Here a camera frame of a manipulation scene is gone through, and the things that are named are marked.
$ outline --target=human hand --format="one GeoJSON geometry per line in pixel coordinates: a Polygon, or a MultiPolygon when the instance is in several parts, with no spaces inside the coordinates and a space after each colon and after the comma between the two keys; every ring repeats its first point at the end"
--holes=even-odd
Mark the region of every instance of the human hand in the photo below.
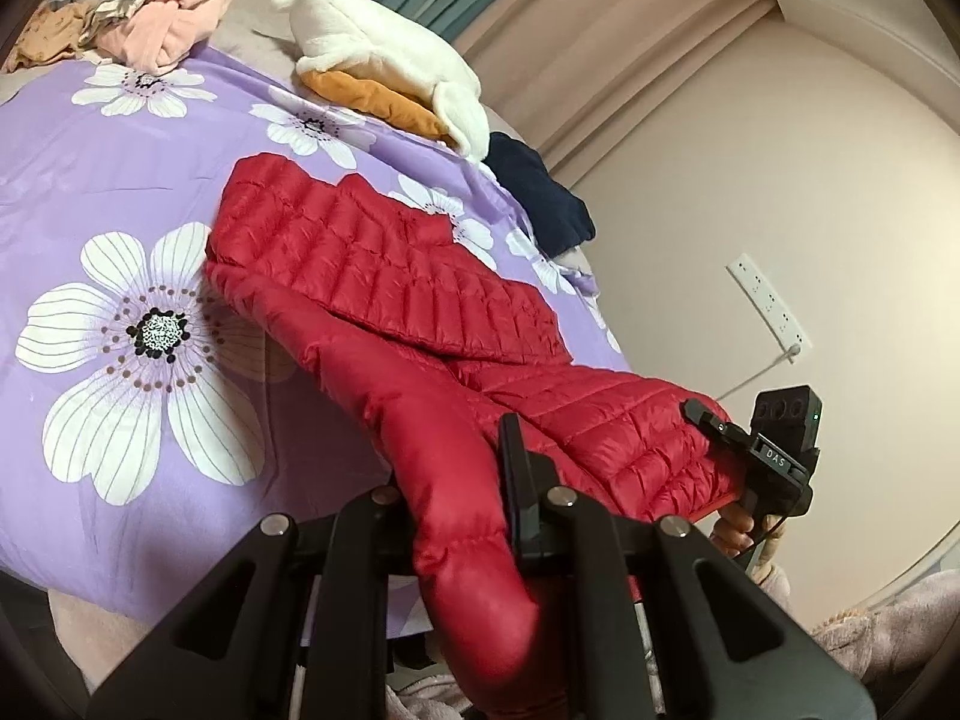
{"type": "MultiPolygon", "coordinates": [[[[720,519],[713,525],[710,542],[727,557],[736,557],[744,550],[750,549],[754,545],[754,540],[750,538],[750,532],[754,529],[754,519],[747,514],[746,509],[738,503],[731,503],[720,509],[719,514],[720,519]]],[[[779,517],[776,514],[771,514],[764,519],[763,527],[765,530],[773,528],[778,520],[779,517]]],[[[779,548],[784,530],[784,524],[781,524],[776,531],[767,536],[760,548],[760,559],[751,576],[757,584],[761,584],[769,576],[773,568],[770,560],[779,548]]]]}

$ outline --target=electrical socket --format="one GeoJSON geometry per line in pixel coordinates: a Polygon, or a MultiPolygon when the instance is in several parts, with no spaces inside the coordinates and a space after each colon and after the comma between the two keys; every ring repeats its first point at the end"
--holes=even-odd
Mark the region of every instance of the electrical socket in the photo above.
{"type": "MultiPolygon", "coordinates": [[[[800,327],[800,322],[797,322],[773,285],[747,254],[741,254],[731,262],[727,271],[736,279],[750,303],[760,312],[784,352],[794,344],[800,346],[800,354],[813,348],[809,336],[800,327]]],[[[791,356],[790,362],[800,354],[791,356]]]]}

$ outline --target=brown folded clothing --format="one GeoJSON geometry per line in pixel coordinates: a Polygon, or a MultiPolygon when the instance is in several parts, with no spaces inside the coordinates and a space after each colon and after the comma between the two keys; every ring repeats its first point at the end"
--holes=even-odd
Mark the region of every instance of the brown folded clothing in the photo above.
{"type": "Polygon", "coordinates": [[[71,2],[59,10],[51,10],[44,2],[17,38],[3,69],[12,73],[20,67],[49,65],[80,54],[80,35],[86,24],[90,6],[71,2]]]}
{"type": "Polygon", "coordinates": [[[330,103],[376,116],[404,132],[434,141],[449,140],[446,127],[433,111],[377,81],[354,79],[336,70],[311,70],[301,76],[301,81],[330,103]]]}

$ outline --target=purple bed sheet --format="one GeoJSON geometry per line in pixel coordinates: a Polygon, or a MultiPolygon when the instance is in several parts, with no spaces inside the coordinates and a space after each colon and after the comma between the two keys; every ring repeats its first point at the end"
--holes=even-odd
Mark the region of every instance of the purple bed sheet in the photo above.
{"type": "MultiPolygon", "coordinates": [[[[200,278],[234,163],[272,151],[445,213],[537,286],[576,362],[625,370],[517,201],[438,143],[307,101],[209,47],[156,79],[64,62],[0,106],[0,565],[155,622],[268,512],[382,483],[363,432],[200,278]]],[[[426,624],[391,584],[390,635],[426,624]]]]}

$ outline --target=ceiling molding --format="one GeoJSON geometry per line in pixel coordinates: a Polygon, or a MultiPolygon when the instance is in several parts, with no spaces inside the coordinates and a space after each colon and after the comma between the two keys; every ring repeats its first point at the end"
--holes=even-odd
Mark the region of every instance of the ceiling molding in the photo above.
{"type": "Polygon", "coordinates": [[[894,79],[960,132],[960,58],[923,0],[777,0],[784,18],[894,79]]]}

